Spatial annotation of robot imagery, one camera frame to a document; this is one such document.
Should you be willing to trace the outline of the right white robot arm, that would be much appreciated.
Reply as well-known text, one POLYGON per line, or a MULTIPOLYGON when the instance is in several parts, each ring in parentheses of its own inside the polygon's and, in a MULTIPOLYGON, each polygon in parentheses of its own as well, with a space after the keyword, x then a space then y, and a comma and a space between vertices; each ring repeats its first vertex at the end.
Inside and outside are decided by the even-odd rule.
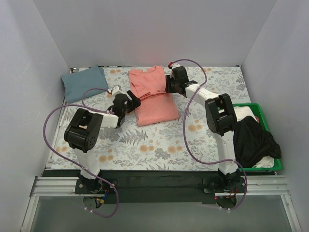
POLYGON ((238 165, 235 163, 234 130, 237 122, 236 113, 228 94, 216 94, 201 87, 196 81, 190 81, 185 67, 178 63, 169 64, 171 74, 166 75, 166 92, 178 93, 205 107, 206 122, 215 135, 218 148, 218 172, 224 177, 218 180, 219 188, 229 192, 236 186, 234 177, 238 165))

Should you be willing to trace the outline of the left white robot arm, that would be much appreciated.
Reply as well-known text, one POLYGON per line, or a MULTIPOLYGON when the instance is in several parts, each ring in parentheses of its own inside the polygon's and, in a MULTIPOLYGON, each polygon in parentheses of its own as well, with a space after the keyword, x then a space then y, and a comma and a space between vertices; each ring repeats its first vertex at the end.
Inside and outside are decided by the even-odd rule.
POLYGON ((100 129, 120 127, 126 114, 141 105, 141 100, 130 90, 124 93, 115 89, 112 96, 112 105, 104 112, 77 109, 64 133, 64 140, 73 149, 78 163, 82 165, 80 176, 87 179, 86 187, 92 193, 100 192, 103 187, 102 180, 96 177, 100 168, 94 154, 100 129))

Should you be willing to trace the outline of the salmon pink t-shirt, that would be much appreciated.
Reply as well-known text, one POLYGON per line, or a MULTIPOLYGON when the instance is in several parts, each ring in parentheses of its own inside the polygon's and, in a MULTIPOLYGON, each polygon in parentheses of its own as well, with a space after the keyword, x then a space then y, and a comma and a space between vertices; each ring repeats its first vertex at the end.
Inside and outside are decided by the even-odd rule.
POLYGON ((131 91, 140 99, 135 109, 138 126, 147 126, 179 119, 178 109, 170 94, 165 91, 166 80, 162 66, 143 71, 128 71, 131 91))

